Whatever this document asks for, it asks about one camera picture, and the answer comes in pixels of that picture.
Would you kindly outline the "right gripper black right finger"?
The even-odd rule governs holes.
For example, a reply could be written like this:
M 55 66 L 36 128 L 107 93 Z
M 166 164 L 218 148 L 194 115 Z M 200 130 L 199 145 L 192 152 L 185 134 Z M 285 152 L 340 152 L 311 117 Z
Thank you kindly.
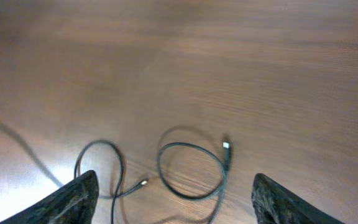
M 251 201 L 258 224 L 343 224 L 262 173 L 254 177 Z

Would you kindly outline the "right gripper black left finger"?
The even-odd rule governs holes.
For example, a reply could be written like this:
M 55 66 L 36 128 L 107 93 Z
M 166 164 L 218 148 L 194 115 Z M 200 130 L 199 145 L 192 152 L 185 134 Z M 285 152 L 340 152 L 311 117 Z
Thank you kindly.
M 89 170 L 0 224 L 90 224 L 98 197 L 98 178 L 95 171 Z

